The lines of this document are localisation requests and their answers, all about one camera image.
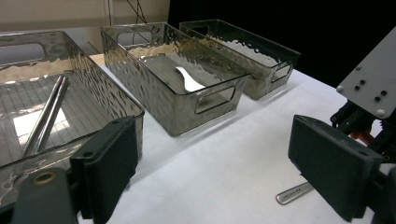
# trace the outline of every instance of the wire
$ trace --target wire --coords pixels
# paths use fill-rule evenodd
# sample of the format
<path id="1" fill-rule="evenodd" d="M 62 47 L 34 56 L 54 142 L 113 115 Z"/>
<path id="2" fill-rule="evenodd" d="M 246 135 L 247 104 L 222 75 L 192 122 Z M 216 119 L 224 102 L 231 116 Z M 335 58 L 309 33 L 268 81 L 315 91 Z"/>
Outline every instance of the wire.
<path id="1" fill-rule="evenodd" d="M 137 0 L 137 6 L 138 6 L 138 8 L 137 8 L 137 9 L 139 9 L 139 8 L 140 8 L 140 11 L 142 12 L 142 17 L 143 17 L 143 19 L 145 19 L 145 21 L 147 21 L 147 20 L 146 20 L 146 17 L 145 17 L 145 15 L 143 14 L 142 5 L 140 5 L 140 1 L 139 1 L 139 0 Z"/>
<path id="2" fill-rule="evenodd" d="M 132 6 L 131 2 L 129 2 L 129 0 L 126 0 L 129 4 L 129 6 L 134 10 L 134 13 L 136 13 L 136 21 L 134 22 L 135 24 L 138 23 L 138 20 L 140 19 L 143 23 L 148 23 L 146 21 L 145 15 L 143 14 L 143 9 L 142 6 L 140 5 L 140 1 L 137 0 L 137 10 L 134 8 L 134 6 Z M 132 35 L 132 44 L 134 44 L 134 34 Z M 140 35 L 143 39 L 145 39 L 146 41 L 148 41 L 145 37 L 143 37 L 141 34 L 137 33 L 138 35 Z"/>
<path id="3" fill-rule="evenodd" d="M 143 10 L 142 10 L 142 7 L 140 6 L 140 2 L 137 1 L 137 9 L 140 8 L 140 10 L 142 12 L 142 16 L 139 15 L 139 11 L 138 10 L 136 11 L 136 9 L 134 8 L 134 6 L 132 6 L 132 4 L 129 2 L 129 0 L 126 0 L 126 1 L 128 2 L 129 6 L 134 10 L 134 13 L 136 13 L 137 18 L 139 18 L 144 23 L 148 23 L 146 21 L 145 16 L 143 15 Z"/>
<path id="4" fill-rule="evenodd" d="M 107 8 L 108 8 L 108 21 L 110 22 L 110 26 L 111 26 L 111 25 L 112 25 L 112 22 L 111 22 L 110 1 L 107 1 Z"/>

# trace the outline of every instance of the plastic storage bin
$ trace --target plastic storage bin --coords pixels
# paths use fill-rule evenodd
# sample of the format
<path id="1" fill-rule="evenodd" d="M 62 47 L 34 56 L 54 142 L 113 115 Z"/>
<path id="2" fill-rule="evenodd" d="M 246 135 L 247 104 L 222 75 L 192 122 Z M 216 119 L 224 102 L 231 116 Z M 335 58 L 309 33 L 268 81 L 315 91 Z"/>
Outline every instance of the plastic storage bin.
<path id="1" fill-rule="evenodd" d="M 251 72 L 244 94 L 258 100 L 284 85 L 300 53 L 221 20 L 183 21 L 179 30 Z"/>
<path id="2" fill-rule="evenodd" d="M 107 26 L 101 34 L 106 66 L 170 135 L 237 108 L 249 72 L 169 24 Z M 140 35 L 145 42 L 131 41 Z"/>
<path id="3" fill-rule="evenodd" d="M 144 108 L 66 33 L 1 35 L 0 62 L 0 207 L 17 199 L 30 173 L 69 168 L 68 158 L 113 119 L 135 116 L 142 157 Z M 43 151 L 21 157 L 59 76 L 68 85 Z"/>

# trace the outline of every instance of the white tablecloth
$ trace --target white tablecloth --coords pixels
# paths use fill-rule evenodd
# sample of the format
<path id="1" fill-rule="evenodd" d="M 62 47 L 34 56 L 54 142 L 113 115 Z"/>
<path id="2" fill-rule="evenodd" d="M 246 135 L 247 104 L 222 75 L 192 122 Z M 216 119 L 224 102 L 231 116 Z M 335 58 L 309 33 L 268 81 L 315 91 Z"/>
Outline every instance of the white tablecloth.
<path id="1" fill-rule="evenodd" d="M 347 223 L 315 190 L 286 205 L 276 201 L 305 182 L 288 158 L 293 116 L 330 124 L 346 101 L 294 70 L 259 101 L 243 95 L 235 111 L 179 137 L 146 111 L 143 158 L 108 223 Z M 373 214 L 367 208 L 352 223 L 371 223 Z"/>

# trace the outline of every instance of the dark background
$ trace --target dark background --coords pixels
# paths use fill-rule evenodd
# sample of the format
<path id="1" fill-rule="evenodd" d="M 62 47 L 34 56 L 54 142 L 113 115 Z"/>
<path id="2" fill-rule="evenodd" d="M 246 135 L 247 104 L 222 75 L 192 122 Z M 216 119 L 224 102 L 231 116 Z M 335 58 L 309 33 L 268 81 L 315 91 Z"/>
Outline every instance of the dark background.
<path id="1" fill-rule="evenodd" d="M 390 2 L 171 0 L 168 23 L 227 21 L 299 51 L 295 69 L 336 87 L 396 26 Z"/>

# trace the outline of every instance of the metal rod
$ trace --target metal rod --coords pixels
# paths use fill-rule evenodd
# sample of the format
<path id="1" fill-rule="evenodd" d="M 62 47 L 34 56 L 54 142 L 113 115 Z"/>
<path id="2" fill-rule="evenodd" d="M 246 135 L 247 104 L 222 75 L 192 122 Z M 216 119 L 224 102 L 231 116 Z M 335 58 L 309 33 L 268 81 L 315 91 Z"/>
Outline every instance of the metal rod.
<path id="1" fill-rule="evenodd" d="M 43 130 L 41 131 L 40 135 L 37 138 L 37 142 L 35 144 L 35 154 L 43 149 L 45 142 L 47 142 L 50 136 L 50 131 L 58 115 L 59 108 L 61 107 L 64 93 L 67 90 L 67 83 L 68 83 L 67 77 L 64 77 L 62 79 L 61 86 L 59 87 L 59 90 L 54 99 L 53 106 L 49 112 L 49 118 L 47 119 L 47 122 L 45 123 Z"/>
<path id="2" fill-rule="evenodd" d="M 31 134 L 23 148 L 22 154 L 20 155 L 20 159 L 30 156 L 30 155 L 32 155 L 32 152 L 34 152 L 34 149 L 33 149 L 34 142 L 37 139 L 37 136 L 40 134 L 40 131 L 44 125 L 44 122 L 46 122 L 46 120 L 48 119 L 49 110 L 51 109 L 52 102 L 53 102 L 54 97 L 56 96 L 56 94 L 61 86 L 63 79 L 64 79 L 64 76 L 58 77 L 58 80 L 56 81 L 56 83 L 52 89 L 52 92 L 49 95 L 49 99 L 46 102 L 46 104 L 44 105 L 44 108 L 41 111 L 40 116 L 38 117 L 37 123 L 35 124 L 35 127 L 33 128 L 32 132 L 31 132 Z"/>

